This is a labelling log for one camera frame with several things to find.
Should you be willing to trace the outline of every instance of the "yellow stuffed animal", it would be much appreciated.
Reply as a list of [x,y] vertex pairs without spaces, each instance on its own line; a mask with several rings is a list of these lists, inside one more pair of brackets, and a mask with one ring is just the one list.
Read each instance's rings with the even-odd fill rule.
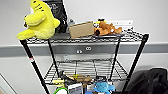
[[32,37],[38,39],[49,39],[55,33],[55,28],[59,26],[60,21],[53,17],[49,6],[40,0],[31,0],[30,7],[34,13],[27,15],[24,20],[29,26],[27,30],[17,35],[19,40],[25,40]]

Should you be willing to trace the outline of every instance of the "backpack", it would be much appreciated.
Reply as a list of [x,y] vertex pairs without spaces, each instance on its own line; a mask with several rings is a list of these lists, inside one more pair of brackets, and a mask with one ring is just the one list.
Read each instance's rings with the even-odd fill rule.
[[129,94],[168,94],[167,70],[153,68],[145,71]]
[[60,21],[60,25],[55,29],[56,33],[66,33],[67,15],[63,5],[63,0],[45,0],[45,3],[49,5],[53,16]]

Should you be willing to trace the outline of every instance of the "brown plush toy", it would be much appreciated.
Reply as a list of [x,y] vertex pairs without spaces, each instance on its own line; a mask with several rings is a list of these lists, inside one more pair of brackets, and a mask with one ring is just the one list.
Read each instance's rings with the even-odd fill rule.
[[119,27],[118,29],[115,29],[113,24],[106,24],[104,21],[100,21],[99,28],[94,28],[94,32],[96,36],[101,35],[107,35],[107,34],[113,34],[113,33],[121,33],[122,28]]

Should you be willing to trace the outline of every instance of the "black metal pole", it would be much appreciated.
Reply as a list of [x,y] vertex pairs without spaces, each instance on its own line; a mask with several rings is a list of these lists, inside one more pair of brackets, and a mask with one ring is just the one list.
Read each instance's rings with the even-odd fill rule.
[[133,71],[134,71],[134,69],[135,69],[135,66],[136,66],[136,64],[137,64],[137,62],[138,62],[138,59],[139,59],[139,57],[140,57],[140,55],[141,55],[141,53],[142,53],[142,50],[143,50],[143,48],[144,48],[144,46],[145,46],[145,43],[147,42],[148,38],[149,38],[149,34],[143,35],[143,38],[142,38],[141,44],[140,44],[140,46],[139,46],[139,49],[138,49],[138,51],[137,51],[136,57],[135,57],[135,59],[134,59],[134,62],[133,62],[133,64],[132,64],[132,67],[131,67],[131,69],[130,69],[130,71],[129,71],[129,74],[128,74],[128,76],[127,76],[127,79],[128,79],[128,80],[125,82],[125,85],[124,85],[124,87],[123,87],[122,94],[124,94],[124,92],[125,92],[125,90],[126,90],[126,87],[127,87],[127,85],[128,85],[128,82],[130,81],[130,78],[131,78],[131,76],[132,76],[132,73],[133,73]]
[[110,79],[109,80],[111,80],[112,75],[113,75],[114,65],[115,65],[115,62],[116,62],[116,59],[117,59],[118,49],[119,49],[119,46],[120,46],[120,40],[121,40],[121,37],[119,37],[118,43],[116,45],[115,56],[114,56],[113,65],[112,65],[112,69],[111,69],[111,74],[110,74]]
[[29,59],[31,60],[31,63],[32,63],[32,65],[33,65],[33,67],[34,67],[34,69],[35,69],[35,71],[36,71],[36,73],[37,73],[37,75],[38,75],[38,77],[39,77],[39,79],[40,79],[40,81],[41,81],[42,86],[43,86],[44,89],[45,89],[45,92],[46,92],[47,94],[50,94],[49,91],[48,91],[48,89],[47,89],[47,86],[46,86],[46,84],[45,84],[45,82],[44,82],[44,79],[42,78],[41,73],[40,73],[40,71],[39,71],[39,69],[38,69],[38,67],[37,67],[37,65],[36,65],[36,62],[35,62],[35,60],[34,60],[34,58],[33,58],[33,55],[32,55],[32,53],[31,53],[31,51],[30,51],[30,49],[29,49],[29,47],[28,47],[28,45],[27,45],[26,40],[20,40],[20,42],[21,42],[21,44],[23,45],[23,47],[24,47],[24,49],[25,49],[25,51],[26,51],[26,53],[27,53]]
[[53,63],[54,63],[54,65],[55,65],[55,69],[56,69],[56,72],[57,72],[57,76],[58,76],[58,78],[59,78],[59,72],[58,72],[58,67],[57,67],[57,64],[56,64],[55,57],[54,57],[54,52],[53,52],[53,49],[52,49],[50,40],[48,39],[47,41],[48,41],[48,45],[49,45],[49,48],[50,48],[51,56],[52,56],[52,59],[53,59]]

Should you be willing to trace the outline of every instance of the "shelf wire grid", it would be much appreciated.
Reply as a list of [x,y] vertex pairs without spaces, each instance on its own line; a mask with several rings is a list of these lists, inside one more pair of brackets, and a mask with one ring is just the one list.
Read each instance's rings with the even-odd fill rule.
[[[69,61],[57,61],[57,66],[59,71],[64,71],[67,76],[73,77],[74,74],[80,74],[87,77],[89,75],[92,79],[96,76],[106,76],[110,78],[110,73],[112,69],[113,58],[109,59],[89,59],[89,60],[69,60]],[[116,61],[114,65],[112,79],[110,81],[124,81],[127,80],[127,72],[121,66],[121,64]],[[44,77],[45,83],[49,85],[54,85],[54,80],[57,80],[58,76],[56,73],[55,65],[52,64],[49,68],[47,74]]]
[[[86,36],[83,38],[78,39],[50,39],[51,43],[101,43],[101,42],[118,42],[118,38],[121,37],[121,42],[134,42],[134,41],[141,41],[143,35],[131,30],[124,30],[121,34],[124,36],[116,36],[114,38],[101,38],[97,39],[93,36]],[[28,44],[47,44],[47,40],[31,38],[27,39]]]

